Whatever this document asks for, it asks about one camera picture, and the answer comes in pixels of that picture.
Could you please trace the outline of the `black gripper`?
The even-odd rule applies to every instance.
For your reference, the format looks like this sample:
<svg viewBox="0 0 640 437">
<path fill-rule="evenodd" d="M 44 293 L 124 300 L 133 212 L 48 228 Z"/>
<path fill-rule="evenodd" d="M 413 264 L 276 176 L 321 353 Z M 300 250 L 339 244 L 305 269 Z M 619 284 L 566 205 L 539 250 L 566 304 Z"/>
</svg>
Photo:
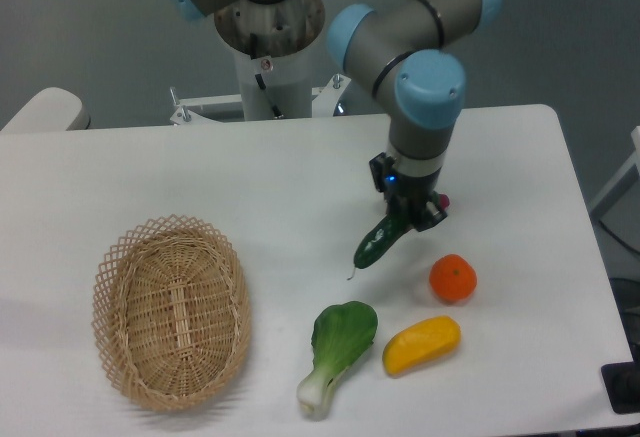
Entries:
<svg viewBox="0 0 640 437">
<path fill-rule="evenodd" d="M 418 232 L 429 230 L 447 218 L 448 208 L 439 205 L 439 194 L 435 191 L 439 172 L 420 177 L 403 174 L 385 152 L 373 157 L 369 168 L 374 186 L 386 203 L 386 215 L 399 222 L 403 233 L 413 227 Z"/>
</svg>

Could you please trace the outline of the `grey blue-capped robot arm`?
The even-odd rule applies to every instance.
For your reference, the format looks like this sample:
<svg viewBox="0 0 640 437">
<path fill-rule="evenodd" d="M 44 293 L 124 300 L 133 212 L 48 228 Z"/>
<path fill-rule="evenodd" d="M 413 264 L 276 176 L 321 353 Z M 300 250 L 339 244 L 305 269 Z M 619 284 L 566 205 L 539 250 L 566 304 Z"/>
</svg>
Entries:
<svg viewBox="0 0 640 437">
<path fill-rule="evenodd" d="M 354 4 L 332 20 L 321 0 L 172 1 L 190 20 L 214 19 L 248 120 L 311 114 L 306 54 L 324 38 L 340 71 L 390 117 L 387 149 L 370 164 L 388 222 L 422 231 L 442 220 L 434 189 L 466 91 L 444 48 L 493 21 L 502 0 L 405 0 L 386 14 Z"/>
</svg>

